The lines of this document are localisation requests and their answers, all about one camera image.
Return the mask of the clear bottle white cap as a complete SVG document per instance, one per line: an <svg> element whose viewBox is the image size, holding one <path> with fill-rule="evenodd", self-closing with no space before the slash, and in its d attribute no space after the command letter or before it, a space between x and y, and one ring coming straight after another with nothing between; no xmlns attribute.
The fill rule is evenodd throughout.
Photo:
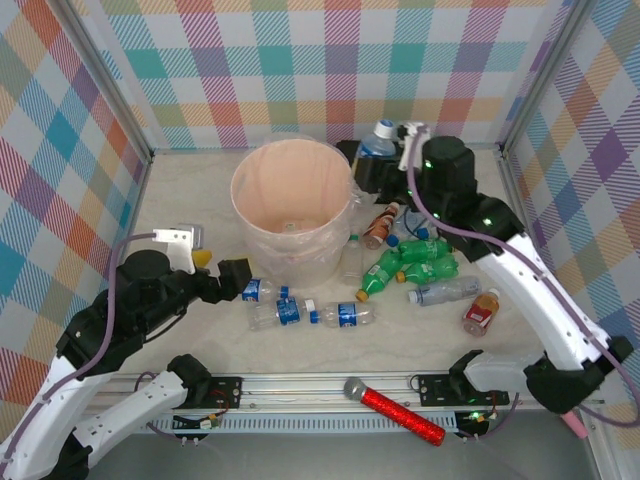
<svg viewBox="0 0 640 480"><path fill-rule="evenodd" d="M427 307L471 298L480 291L481 282L477 277L463 276L421 285L408 292L408 300Z"/></svg>

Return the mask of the pink bin with plastic liner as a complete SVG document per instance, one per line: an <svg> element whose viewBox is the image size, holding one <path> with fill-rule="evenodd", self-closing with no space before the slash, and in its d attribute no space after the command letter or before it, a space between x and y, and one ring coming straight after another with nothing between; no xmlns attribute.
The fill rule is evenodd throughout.
<svg viewBox="0 0 640 480"><path fill-rule="evenodd" d="M339 150L305 137L266 142L248 153L230 196L252 260L294 288L331 278L356 212L374 203Z"/></svg>

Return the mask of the crushed blue-label bottle white cap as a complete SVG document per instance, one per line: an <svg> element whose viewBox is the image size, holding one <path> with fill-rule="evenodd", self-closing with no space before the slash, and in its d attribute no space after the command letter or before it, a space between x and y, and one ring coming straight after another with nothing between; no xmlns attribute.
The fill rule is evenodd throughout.
<svg viewBox="0 0 640 480"><path fill-rule="evenodd" d="M312 299L294 296L249 306L248 323L251 330L261 331L279 326L290 326L302 321L319 322L319 313Z"/></svg>

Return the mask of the brown tea bottle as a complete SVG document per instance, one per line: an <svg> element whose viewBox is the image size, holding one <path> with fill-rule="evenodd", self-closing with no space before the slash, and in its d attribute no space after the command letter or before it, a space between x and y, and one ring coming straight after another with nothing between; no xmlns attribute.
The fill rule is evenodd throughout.
<svg viewBox="0 0 640 480"><path fill-rule="evenodd" d="M400 205L397 202L391 202L370 223L362 236L363 244L367 249L377 250L386 241L398 215L399 208Z"/></svg>

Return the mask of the orange juice bottle red label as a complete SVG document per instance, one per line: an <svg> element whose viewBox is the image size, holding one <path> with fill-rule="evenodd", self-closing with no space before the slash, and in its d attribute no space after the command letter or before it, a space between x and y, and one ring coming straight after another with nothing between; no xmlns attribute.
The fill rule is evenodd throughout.
<svg viewBox="0 0 640 480"><path fill-rule="evenodd" d="M490 288L477 296L462 317L463 329L475 337L484 336L500 308L500 292Z"/></svg>

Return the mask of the aluminium frame post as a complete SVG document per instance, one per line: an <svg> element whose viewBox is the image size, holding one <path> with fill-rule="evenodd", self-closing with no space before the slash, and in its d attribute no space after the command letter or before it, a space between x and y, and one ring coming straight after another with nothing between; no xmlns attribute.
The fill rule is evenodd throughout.
<svg viewBox="0 0 640 480"><path fill-rule="evenodd" d="M523 134L597 3L598 0L549 0L507 96L508 110L496 137L501 152L511 149Z"/></svg>
<svg viewBox="0 0 640 480"><path fill-rule="evenodd" d="M87 71L103 94L115 117L145 165L153 163L153 149L139 126L111 72L74 8L71 0L46 0L72 44L79 52Z"/></svg>

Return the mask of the red glitter microphone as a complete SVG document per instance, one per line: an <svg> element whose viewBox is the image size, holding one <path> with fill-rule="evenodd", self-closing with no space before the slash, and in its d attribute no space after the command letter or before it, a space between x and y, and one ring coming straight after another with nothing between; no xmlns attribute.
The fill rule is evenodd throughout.
<svg viewBox="0 0 640 480"><path fill-rule="evenodd" d="M365 405L429 444L436 447L442 445L446 435L442 427L370 388L359 377L349 377L345 381L343 392L348 399Z"/></svg>

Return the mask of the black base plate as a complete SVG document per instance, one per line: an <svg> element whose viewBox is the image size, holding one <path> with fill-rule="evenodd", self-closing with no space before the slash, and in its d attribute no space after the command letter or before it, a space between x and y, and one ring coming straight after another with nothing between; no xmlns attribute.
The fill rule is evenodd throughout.
<svg viewBox="0 0 640 480"><path fill-rule="evenodd" d="M242 396L243 378L213 376L206 388L204 405L214 410L238 409Z"/></svg>
<svg viewBox="0 0 640 480"><path fill-rule="evenodd" d="M506 391L481 392L466 380L458 382L448 374L418 375L417 391L423 407L493 407L511 403Z"/></svg>

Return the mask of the large blue-cap bottle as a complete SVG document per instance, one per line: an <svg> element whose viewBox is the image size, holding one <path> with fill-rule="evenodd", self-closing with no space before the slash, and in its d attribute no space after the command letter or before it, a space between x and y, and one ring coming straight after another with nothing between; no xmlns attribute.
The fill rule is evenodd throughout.
<svg viewBox="0 0 640 480"><path fill-rule="evenodd" d="M365 136L357 150L357 158L391 158L396 154L394 124L383 119L376 123L373 131Z"/></svg>

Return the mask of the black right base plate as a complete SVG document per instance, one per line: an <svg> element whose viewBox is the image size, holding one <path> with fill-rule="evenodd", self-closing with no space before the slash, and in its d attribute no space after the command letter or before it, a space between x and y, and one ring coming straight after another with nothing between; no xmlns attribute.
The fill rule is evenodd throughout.
<svg viewBox="0 0 640 480"><path fill-rule="evenodd" d="M458 382L448 374L418 375L417 391L423 407L493 407L511 403L506 391L481 392L466 380Z"/></svg>

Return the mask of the black case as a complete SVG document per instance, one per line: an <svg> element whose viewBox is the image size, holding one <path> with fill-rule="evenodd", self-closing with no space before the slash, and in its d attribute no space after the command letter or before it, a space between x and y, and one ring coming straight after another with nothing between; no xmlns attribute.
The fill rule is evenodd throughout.
<svg viewBox="0 0 640 480"><path fill-rule="evenodd" d="M385 158L390 160L390 167L387 170L386 184L382 191L377 196L377 204L389 204L391 202L397 202L400 205L405 205L409 200L408 184L406 174L398 170L398 165L401 156L401 148L398 142L394 142L396 147L396 154L391 158ZM353 167L354 160L356 159L356 150L359 143L356 140L342 140L336 144L336 148L347 158L349 165Z"/></svg>

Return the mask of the green soda bottle yellow cap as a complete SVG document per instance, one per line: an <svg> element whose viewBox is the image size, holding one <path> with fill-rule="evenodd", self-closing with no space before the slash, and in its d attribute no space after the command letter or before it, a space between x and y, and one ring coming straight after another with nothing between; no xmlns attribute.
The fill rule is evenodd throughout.
<svg viewBox="0 0 640 480"><path fill-rule="evenodd" d="M360 302L366 302L372 295L382 292L402 266L400 252L393 249L386 250L364 273L355 298Z"/></svg>
<svg viewBox="0 0 640 480"><path fill-rule="evenodd" d="M398 244L397 249L405 264L436 260L453 251L448 243L439 239L404 241Z"/></svg>
<svg viewBox="0 0 640 480"><path fill-rule="evenodd" d="M453 256L446 256L436 260L416 262L405 270L396 273L398 283L413 283L423 285L440 280L446 280L458 275L458 262Z"/></svg>

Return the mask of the clear bottle green cap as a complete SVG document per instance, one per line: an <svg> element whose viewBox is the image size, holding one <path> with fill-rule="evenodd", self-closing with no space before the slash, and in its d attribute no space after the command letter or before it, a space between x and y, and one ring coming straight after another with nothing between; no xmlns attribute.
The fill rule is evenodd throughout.
<svg viewBox="0 0 640 480"><path fill-rule="evenodd" d="M363 250L357 234L351 234L342 250L340 261L341 280L351 286L359 286L363 275Z"/></svg>

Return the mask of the pink microphone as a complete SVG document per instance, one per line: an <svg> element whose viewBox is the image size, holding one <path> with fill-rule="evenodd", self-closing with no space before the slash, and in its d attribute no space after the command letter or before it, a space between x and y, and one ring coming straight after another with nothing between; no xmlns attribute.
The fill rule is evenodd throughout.
<svg viewBox="0 0 640 480"><path fill-rule="evenodd" d="M561 414L560 418L579 439L586 439L588 437L587 428L575 412L566 412Z"/></svg>

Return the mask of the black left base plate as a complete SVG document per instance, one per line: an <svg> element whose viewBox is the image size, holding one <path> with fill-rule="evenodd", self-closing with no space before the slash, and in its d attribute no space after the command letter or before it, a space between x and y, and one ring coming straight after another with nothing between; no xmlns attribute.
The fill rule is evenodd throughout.
<svg viewBox="0 0 640 480"><path fill-rule="evenodd" d="M238 409L242 396L243 378L213 376L206 388L204 405L214 410Z"/></svg>

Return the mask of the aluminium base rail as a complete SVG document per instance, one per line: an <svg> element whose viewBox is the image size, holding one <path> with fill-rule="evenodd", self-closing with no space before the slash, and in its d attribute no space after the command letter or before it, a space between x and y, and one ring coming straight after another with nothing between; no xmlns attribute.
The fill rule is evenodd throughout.
<svg viewBox="0 0 640 480"><path fill-rule="evenodd" d="M410 372L232 374L243 378L239 408L230 413L343 413L364 412L343 392L347 377L358 376L388 398L416 412L472 411L489 407L427 406L409 386ZM99 414L133 394L134 374L117 374L90 401L85 415Z"/></svg>

